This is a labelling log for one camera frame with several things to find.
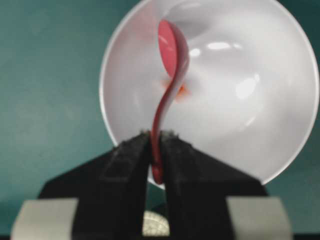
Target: red spoon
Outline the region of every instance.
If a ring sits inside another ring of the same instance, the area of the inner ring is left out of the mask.
[[[162,20],[159,23],[158,44],[162,63],[169,76],[172,77],[172,81],[162,96],[155,112],[151,130],[153,154],[151,167],[153,179],[157,184],[162,184],[163,163],[159,146],[160,130],[169,106],[182,87],[184,76],[189,66],[189,49],[183,33],[176,25],[167,20]]]

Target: orange stain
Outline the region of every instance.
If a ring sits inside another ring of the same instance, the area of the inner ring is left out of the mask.
[[[168,88],[169,84],[170,84],[169,81],[165,81],[165,82],[163,83],[163,86],[165,87],[165,89]],[[182,84],[182,86],[180,87],[180,89],[179,89],[179,91],[178,91],[178,93],[177,93],[177,95],[176,95],[176,97],[175,97],[175,100],[176,100],[176,101],[180,101],[180,100],[182,100],[183,98],[185,98],[185,97],[188,96],[188,95],[190,95],[190,92],[189,92],[189,90],[187,89],[186,84]]]

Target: white bowl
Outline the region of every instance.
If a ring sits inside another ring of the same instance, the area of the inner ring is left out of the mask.
[[[276,177],[310,135],[319,75],[306,34],[275,0],[136,5],[115,30],[100,74],[114,144],[151,128],[169,81],[158,50],[162,18],[182,30],[190,50],[188,93],[173,103],[164,129],[264,184]]]

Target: teal background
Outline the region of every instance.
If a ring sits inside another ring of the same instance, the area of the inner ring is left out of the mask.
[[[46,180],[113,146],[100,113],[100,65],[113,30],[137,2],[0,0],[0,235]],[[320,1],[280,2],[319,62]],[[318,118],[297,159],[266,185],[296,233],[320,232],[319,141]],[[147,209],[164,199],[148,186]]]

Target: bowl rim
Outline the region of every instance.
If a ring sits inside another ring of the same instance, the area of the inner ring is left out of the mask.
[[[156,1],[156,0],[141,0],[138,2],[123,18],[122,20],[118,23],[117,27],[113,31],[111,38],[109,39],[107,46],[104,51],[101,67],[100,67],[100,75],[99,75],[99,102],[100,102],[100,110],[102,114],[102,118],[104,121],[104,125],[106,126],[107,132],[115,146],[119,144],[117,142],[114,133],[112,131],[109,119],[108,119],[108,114],[106,112],[106,104],[104,101],[104,88],[105,88],[105,83],[104,83],[104,76],[106,73],[106,67],[108,65],[108,60],[109,56],[111,54],[111,50],[113,48],[113,45],[119,35],[119,33],[122,31],[124,26],[127,24],[127,22],[133,17],[141,8],[143,8],[147,3]],[[308,50],[308,54],[311,57],[312,61],[312,66],[313,66],[313,73],[314,73],[314,80],[315,80],[315,99],[314,99],[314,108],[312,111],[312,118],[310,121],[310,124],[307,128],[307,131],[305,132],[305,135],[303,139],[301,140],[299,146],[295,150],[295,152],[291,155],[291,157],[286,161],[286,163],[280,167],[274,174],[272,174],[270,177],[268,177],[266,180],[263,180],[261,183],[263,185],[267,184],[274,178],[276,178],[280,173],[282,173],[298,156],[298,154],[301,152],[301,150],[304,148],[304,146],[307,143],[307,140],[313,130],[313,127],[315,125],[316,119],[317,119],[317,114],[318,114],[318,108],[319,108],[319,69],[318,69],[318,63],[317,63],[317,58],[315,55],[315,52],[313,50],[313,47],[310,43],[310,40],[301,27],[300,23],[296,20],[296,18],[289,12],[288,9],[286,9],[280,2],[277,0],[268,0],[270,4],[273,4],[276,8],[279,8],[283,14],[285,14],[289,20],[292,22],[292,24],[295,26],[296,30],[299,32],[299,34],[302,36],[303,41],[305,43],[305,46]],[[158,185],[156,184],[153,179],[148,177],[148,181],[160,188],[164,188],[163,185]]]

